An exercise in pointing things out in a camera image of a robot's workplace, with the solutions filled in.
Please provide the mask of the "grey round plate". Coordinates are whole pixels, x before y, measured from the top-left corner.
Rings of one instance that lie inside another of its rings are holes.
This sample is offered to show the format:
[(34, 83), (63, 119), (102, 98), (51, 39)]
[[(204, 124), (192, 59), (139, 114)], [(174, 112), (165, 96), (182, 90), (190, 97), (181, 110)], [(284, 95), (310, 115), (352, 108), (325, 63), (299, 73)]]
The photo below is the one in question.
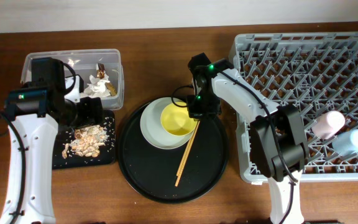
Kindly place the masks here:
[(140, 129), (147, 142), (160, 149), (175, 149), (189, 141), (193, 131), (184, 136), (174, 136), (163, 129), (160, 116), (163, 109), (176, 103), (178, 98), (163, 97), (149, 103), (142, 112), (140, 118)]

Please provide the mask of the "yellow bowl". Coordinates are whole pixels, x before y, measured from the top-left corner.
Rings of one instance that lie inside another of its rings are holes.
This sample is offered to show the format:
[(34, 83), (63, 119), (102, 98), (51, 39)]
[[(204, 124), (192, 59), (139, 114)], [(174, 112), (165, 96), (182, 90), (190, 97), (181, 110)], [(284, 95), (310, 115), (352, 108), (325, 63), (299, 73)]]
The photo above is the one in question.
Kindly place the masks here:
[(167, 105), (160, 116), (162, 127), (174, 136), (184, 136), (191, 133), (197, 121), (189, 117), (186, 103), (178, 101)]

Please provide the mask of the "pink cup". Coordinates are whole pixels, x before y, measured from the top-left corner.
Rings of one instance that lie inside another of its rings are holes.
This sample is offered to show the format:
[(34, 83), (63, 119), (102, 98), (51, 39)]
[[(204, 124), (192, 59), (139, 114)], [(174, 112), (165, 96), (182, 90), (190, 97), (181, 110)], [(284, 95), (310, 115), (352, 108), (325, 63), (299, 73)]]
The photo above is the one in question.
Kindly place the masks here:
[(345, 125), (345, 117), (338, 111), (329, 111), (316, 119), (312, 132), (320, 139), (333, 137)]

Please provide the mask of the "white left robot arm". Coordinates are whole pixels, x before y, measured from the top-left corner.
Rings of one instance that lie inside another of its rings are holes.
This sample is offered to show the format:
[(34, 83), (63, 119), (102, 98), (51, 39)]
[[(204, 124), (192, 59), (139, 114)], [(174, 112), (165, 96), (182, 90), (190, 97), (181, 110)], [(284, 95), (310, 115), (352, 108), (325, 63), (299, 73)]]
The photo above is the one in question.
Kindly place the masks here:
[(31, 80), (12, 90), (0, 112), (8, 125), (11, 158), (0, 223), (55, 223), (52, 159), (60, 129), (103, 120), (99, 98), (80, 98), (83, 80), (67, 63), (45, 57), (31, 62)]

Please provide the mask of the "light blue cup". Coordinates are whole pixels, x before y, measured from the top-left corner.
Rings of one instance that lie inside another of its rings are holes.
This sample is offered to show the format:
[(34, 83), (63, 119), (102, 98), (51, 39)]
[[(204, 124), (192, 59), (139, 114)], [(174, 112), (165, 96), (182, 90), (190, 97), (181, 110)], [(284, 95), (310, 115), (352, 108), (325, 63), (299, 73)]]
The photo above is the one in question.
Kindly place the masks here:
[(332, 142), (333, 150), (341, 156), (358, 152), (358, 129), (354, 129), (337, 136)]

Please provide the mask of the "wooden chopstick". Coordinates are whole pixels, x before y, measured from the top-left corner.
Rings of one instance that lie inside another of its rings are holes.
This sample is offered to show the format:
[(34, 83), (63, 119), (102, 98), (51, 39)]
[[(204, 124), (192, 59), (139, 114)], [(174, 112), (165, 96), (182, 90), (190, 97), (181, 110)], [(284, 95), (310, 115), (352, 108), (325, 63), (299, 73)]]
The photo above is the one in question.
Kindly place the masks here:
[(194, 129), (194, 131), (193, 131), (193, 133), (191, 135), (191, 138), (189, 139), (189, 141), (188, 141), (188, 143), (186, 145), (183, 157), (181, 159), (180, 166), (179, 166), (178, 171), (177, 171), (177, 177), (183, 172), (183, 168), (184, 168), (184, 165), (185, 165), (185, 160), (186, 160), (186, 158), (188, 156), (188, 152), (191, 149), (191, 145), (192, 145), (193, 140), (194, 140), (194, 138), (196, 136), (196, 132), (198, 130), (199, 125), (200, 125), (200, 120), (197, 120), (196, 127), (195, 127), (195, 129)]
[(197, 130), (198, 130), (199, 126), (200, 126), (200, 120), (197, 120), (196, 127), (195, 127), (195, 129), (193, 131), (193, 134), (191, 135), (191, 138), (188, 141), (188, 144), (186, 145), (185, 151), (183, 153), (183, 157), (181, 159), (179, 168), (177, 170), (177, 179), (176, 179), (176, 182), (175, 182), (176, 187), (178, 186), (178, 184), (180, 182), (181, 175), (182, 175), (183, 170), (185, 168), (185, 164), (187, 162), (187, 158), (188, 158), (188, 155), (189, 155), (189, 153), (191, 151), (191, 147), (193, 145), (193, 142), (194, 142), (194, 139), (196, 137), (196, 133), (197, 133)]

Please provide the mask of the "white tissue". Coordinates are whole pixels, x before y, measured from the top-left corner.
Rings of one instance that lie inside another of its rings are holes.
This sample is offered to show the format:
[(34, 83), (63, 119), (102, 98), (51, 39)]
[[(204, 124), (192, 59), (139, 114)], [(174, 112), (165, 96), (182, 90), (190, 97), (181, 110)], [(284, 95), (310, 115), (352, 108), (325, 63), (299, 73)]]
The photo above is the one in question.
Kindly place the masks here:
[(80, 93), (81, 98), (104, 98), (111, 96), (111, 92), (106, 87), (106, 84), (110, 84), (108, 75), (105, 75), (104, 78), (97, 78), (90, 75), (89, 80), (90, 83), (84, 89), (84, 92)]

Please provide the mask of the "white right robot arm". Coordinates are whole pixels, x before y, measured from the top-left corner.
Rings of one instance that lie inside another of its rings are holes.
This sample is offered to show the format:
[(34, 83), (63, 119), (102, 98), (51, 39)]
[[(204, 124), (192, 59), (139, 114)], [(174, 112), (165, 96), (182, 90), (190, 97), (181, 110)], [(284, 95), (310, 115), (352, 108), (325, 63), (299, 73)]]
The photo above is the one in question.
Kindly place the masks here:
[(191, 118), (217, 116), (224, 100), (249, 125), (250, 159), (268, 180), (272, 223), (303, 223), (300, 177), (308, 158), (308, 144), (300, 111), (281, 106), (248, 84), (233, 64), (211, 62), (201, 53), (191, 58), (194, 94), (186, 99)]

